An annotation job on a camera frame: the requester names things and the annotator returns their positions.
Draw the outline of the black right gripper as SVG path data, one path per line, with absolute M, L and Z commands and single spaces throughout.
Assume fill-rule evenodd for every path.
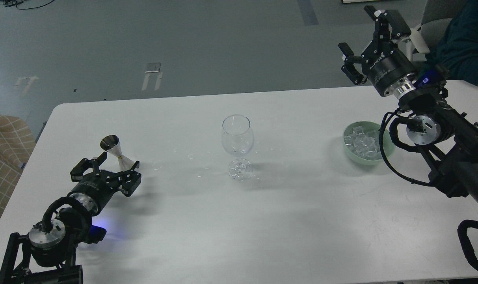
M 343 56 L 341 71 L 356 86 L 370 80 L 380 96 L 391 94 L 390 86 L 407 77 L 412 80 L 417 74 L 413 63 L 398 49 L 395 40 L 410 37 L 411 29 L 397 10 L 378 10 L 364 7 L 374 20 L 372 41 L 360 55 L 356 55 L 347 43 L 338 43 Z

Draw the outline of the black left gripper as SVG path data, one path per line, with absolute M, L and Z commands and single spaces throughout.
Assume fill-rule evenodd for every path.
M 130 169 L 114 173 L 100 170 L 106 159 L 106 152 L 96 158 L 83 158 L 70 171 L 71 181 L 78 183 L 67 196 L 79 201 L 91 215 L 100 214 L 116 192 L 132 196 L 141 182 L 141 174 L 137 171 L 139 161 L 134 162 Z M 85 175 L 88 169 L 92 169 L 92 173 Z

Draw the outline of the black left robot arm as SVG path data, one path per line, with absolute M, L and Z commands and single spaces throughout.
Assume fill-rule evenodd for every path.
M 27 234 L 11 233 L 0 268 L 0 284 L 82 284 L 83 268 L 76 263 L 80 243 L 97 244 L 107 233 L 93 225 L 112 196 L 130 197 L 141 182 L 140 162 L 120 172 L 100 169 L 107 153 L 82 159 L 70 171 L 76 183 L 55 200 L 42 220 Z

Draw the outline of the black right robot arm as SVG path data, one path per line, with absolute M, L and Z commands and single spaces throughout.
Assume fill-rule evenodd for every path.
M 448 70 L 442 65 L 420 74 L 399 43 L 413 43 L 411 29 L 396 9 L 377 9 L 374 0 L 359 1 L 374 23 L 372 38 L 361 52 L 339 43 L 341 71 L 356 86 L 370 82 L 381 96 L 398 101 L 379 125 L 379 152 L 385 165 L 412 185 L 433 187 L 448 198 L 471 196 L 478 203 L 478 124 L 447 102 Z M 430 168 L 424 182 L 401 174 L 383 148 L 384 134 L 394 146 L 420 153 Z

